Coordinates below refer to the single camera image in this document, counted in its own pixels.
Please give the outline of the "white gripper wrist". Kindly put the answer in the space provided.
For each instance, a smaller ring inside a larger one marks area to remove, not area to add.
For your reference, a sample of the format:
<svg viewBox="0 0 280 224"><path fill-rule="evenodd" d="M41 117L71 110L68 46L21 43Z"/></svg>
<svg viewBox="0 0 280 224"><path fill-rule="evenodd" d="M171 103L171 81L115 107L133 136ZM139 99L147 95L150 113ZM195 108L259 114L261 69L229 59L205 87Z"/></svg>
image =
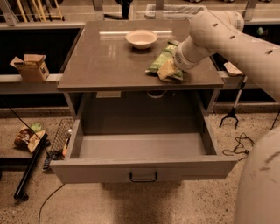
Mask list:
<svg viewBox="0 0 280 224"><path fill-rule="evenodd" d="M212 56L213 50L197 45L191 37L180 43L176 48L173 58L168 59L158 70L157 74L160 80L174 75L178 69L187 71L196 67L203 59Z"/></svg>

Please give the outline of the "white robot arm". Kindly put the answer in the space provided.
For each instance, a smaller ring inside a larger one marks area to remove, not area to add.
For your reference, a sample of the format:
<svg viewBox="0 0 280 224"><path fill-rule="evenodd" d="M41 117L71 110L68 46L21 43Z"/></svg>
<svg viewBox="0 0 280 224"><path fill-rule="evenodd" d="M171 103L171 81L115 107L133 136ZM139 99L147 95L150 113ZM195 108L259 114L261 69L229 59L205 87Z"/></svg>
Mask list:
<svg viewBox="0 0 280 224"><path fill-rule="evenodd" d="M235 11L203 10L190 21L189 36L176 48L176 67L187 71L218 53L280 102L280 46L242 32ZM243 166L234 224L280 224L280 127L257 141Z"/></svg>

